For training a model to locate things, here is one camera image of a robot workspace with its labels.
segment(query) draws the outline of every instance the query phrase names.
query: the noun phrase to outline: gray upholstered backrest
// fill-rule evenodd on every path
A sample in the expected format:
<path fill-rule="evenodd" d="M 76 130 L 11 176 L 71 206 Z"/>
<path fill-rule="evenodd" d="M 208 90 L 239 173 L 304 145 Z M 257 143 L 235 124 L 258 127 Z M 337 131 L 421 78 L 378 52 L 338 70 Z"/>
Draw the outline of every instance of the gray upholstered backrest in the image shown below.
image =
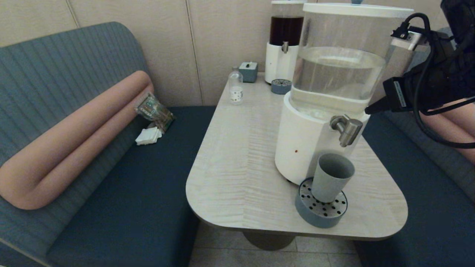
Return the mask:
<path fill-rule="evenodd" d="M 0 165 L 137 70 L 148 73 L 140 46 L 116 22 L 0 48 Z M 46 207 L 19 210 L 0 198 L 0 241 L 47 262 L 48 248 L 142 127 L 136 118 Z"/>

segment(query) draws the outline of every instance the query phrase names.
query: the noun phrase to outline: dispenser lid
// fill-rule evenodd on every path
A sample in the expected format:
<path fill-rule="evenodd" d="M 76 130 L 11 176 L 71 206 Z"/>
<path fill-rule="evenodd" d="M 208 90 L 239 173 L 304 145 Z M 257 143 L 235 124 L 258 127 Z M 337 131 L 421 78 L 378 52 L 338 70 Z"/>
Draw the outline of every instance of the dispenser lid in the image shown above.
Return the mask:
<path fill-rule="evenodd" d="M 304 4 L 304 11 L 319 14 L 378 18 L 406 18 L 414 12 L 413 9 L 342 3 L 307 3 Z"/>
<path fill-rule="evenodd" d="M 271 4 L 305 4 L 307 0 L 272 0 Z"/>

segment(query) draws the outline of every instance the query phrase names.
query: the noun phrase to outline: blue tissue box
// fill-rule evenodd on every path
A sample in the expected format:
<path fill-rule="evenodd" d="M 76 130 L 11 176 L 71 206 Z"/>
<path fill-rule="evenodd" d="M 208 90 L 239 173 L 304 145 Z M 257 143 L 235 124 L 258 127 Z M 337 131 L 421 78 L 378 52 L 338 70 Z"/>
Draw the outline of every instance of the blue tissue box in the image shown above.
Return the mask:
<path fill-rule="evenodd" d="M 243 62 L 239 67 L 243 82 L 253 83 L 257 79 L 257 62 Z"/>

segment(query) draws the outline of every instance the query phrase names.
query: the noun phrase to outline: black cable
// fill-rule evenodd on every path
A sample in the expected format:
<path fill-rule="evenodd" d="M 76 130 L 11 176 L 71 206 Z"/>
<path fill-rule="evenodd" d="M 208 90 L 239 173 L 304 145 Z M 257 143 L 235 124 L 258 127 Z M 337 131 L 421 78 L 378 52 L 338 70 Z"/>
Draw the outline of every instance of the black cable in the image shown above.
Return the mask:
<path fill-rule="evenodd" d="M 421 18 L 424 21 L 424 31 L 426 34 L 426 38 L 429 41 L 430 45 L 430 53 L 429 56 L 424 64 L 424 67 L 422 69 L 421 76 L 419 78 L 419 81 L 417 82 L 416 88 L 414 90 L 414 103 L 413 103 L 413 111 L 414 111 L 414 116 L 416 118 L 416 123 L 421 129 L 423 133 L 425 133 L 428 137 L 430 137 L 432 140 L 436 141 L 437 143 L 441 143 L 443 145 L 451 146 L 454 148 L 462 148 L 462 149 L 471 149 L 475 148 L 475 143 L 456 143 L 456 142 L 451 142 L 448 140 L 445 140 L 437 135 L 435 135 L 431 130 L 427 129 L 427 127 L 424 125 L 422 122 L 422 119 L 419 114 L 419 91 L 420 87 L 422 85 L 422 82 L 424 81 L 426 77 L 426 72 L 427 69 L 429 68 L 430 64 L 432 63 L 432 60 L 434 59 L 434 51 L 435 51 L 435 44 L 432 39 L 432 34 L 430 32 L 430 23 L 429 23 L 429 18 L 427 17 L 426 14 L 424 13 L 414 13 L 410 15 L 404 23 L 409 23 L 409 21 L 413 18 Z"/>
<path fill-rule="evenodd" d="M 465 106 L 466 104 L 473 103 L 473 102 L 475 102 L 475 97 L 470 98 L 468 100 L 465 100 L 463 102 L 453 104 L 453 105 L 450 105 L 450 106 L 446 106 L 446 107 L 443 107 L 443 108 L 439 108 L 439 109 L 436 109 L 436 110 L 431 110 L 431 111 L 421 110 L 421 112 L 422 112 L 422 114 L 424 114 L 426 116 L 432 116 L 432 115 L 441 114 L 441 113 L 444 113 L 444 112 L 447 112 L 447 111 L 451 111 L 453 109 L 459 108 L 461 106 Z"/>

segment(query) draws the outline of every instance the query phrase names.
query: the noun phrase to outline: round drip tray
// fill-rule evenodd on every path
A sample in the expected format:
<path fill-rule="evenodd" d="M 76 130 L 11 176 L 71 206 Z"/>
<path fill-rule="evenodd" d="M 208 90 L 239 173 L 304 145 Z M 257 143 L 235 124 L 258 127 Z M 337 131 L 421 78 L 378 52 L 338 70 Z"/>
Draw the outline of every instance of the round drip tray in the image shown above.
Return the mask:
<path fill-rule="evenodd" d="M 338 193 L 335 201 L 324 203 L 312 195 L 313 177 L 305 179 L 299 186 L 295 198 L 295 207 L 302 218 L 313 226 L 330 228 L 338 224 L 348 208 L 348 201 L 343 191 Z"/>

